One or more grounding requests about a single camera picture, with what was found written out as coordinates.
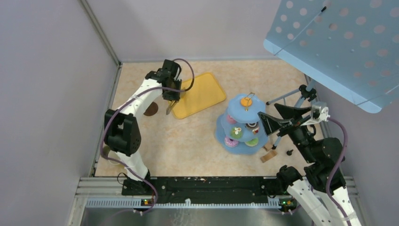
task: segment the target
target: marble floor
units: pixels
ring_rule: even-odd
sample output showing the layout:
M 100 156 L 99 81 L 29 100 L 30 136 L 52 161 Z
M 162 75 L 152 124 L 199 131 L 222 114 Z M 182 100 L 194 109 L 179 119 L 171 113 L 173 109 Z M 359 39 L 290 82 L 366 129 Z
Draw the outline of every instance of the marble floor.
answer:
M 221 115 L 228 101 L 239 93 L 254 92 L 263 101 L 274 99 L 306 84 L 303 73 L 282 60 L 247 61 L 196 61 L 190 62 L 196 75 L 205 72 L 214 74 L 227 95 L 227 99 L 215 106 L 176 119 L 166 115 L 168 103 L 161 97 L 154 116 L 143 116 L 139 121 L 142 137 L 140 153 L 152 176 L 274 176 L 283 165 L 294 166 L 301 174 L 307 165 L 289 137 L 283 137 L 277 156 L 262 163 L 260 158 L 267 154 L 260 149 L 253 155 L 234 155 L 222 148 L 214 137 L 216 119 Z M 183 80 L 190 78 L 190 69 L 179 62 Z M 123 104 L 140 86 L 145 75 L 162 67 L 162 62 L 128 63 L 122 67 L 113 109 Z M 287 98 L 287 105 L 293 106 L 299 94 Z M 271 105 L 267 113 L 279 117 Z M 321 139 L 319 126 L 316 139 Z M 294 149 L 291 156 L 286 151 Z M 116 176 L 126 172 L 121 165 L 112 165 L 100 157 L 96 176 Z

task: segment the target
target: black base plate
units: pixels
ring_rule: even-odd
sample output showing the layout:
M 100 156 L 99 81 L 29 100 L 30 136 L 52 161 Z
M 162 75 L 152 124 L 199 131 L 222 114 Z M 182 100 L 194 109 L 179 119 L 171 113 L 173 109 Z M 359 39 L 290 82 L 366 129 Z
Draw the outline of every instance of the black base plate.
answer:
M 149 182 L 157 189 L 157 203 L 184 203 L 188 198 L 194 204 L 267 203 L 268 195 L 284 195 L 271 192 L 276 178 L 150 177 Z M 145 193 L 126 188 L 131 186 L 123 187 L 122 195 L 153 195 L 149 187 Z

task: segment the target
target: yellow tray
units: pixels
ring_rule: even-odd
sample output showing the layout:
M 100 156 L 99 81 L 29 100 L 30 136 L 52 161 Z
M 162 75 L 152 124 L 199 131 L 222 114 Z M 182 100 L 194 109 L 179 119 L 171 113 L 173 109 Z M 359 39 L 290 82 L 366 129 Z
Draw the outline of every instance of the yellow tray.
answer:
M 191 79 L 182 82 L 182 89 L 190 86 Z M 172 108 L 177 119 L 202 111 L 226 99 L 226 93 L 212 73 L 204 73 L 195 77 L 191 90 L 182 93 L 180 101 Z

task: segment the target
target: pink donut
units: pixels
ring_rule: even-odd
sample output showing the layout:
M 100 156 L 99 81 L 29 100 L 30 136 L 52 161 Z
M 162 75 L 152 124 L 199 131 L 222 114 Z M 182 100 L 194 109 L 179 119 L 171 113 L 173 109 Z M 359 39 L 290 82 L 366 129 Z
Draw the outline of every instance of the pink donut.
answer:
M 224 138 L 224 143 L 228 146 L 228 147 L 235 147 L 238 145 L 238 140 L 233 140 L 230 139 L 229 137 L 225 137 Z
M 227 121 L 228 121 L 230 124 L 235 124 L 235 123 L 237 123 L 237 121 L 234 120 L 234 118 L 232 118 L 229 114 L 227 114 Z

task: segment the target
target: blue perforated panel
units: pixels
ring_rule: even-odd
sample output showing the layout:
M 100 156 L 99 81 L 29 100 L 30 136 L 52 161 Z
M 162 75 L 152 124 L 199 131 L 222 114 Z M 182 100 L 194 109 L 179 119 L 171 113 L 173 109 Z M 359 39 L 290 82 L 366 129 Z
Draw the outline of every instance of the blue perforated panel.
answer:
M 399 97 L 398 0 L 282 0 L 263 45 L 367 112 Z

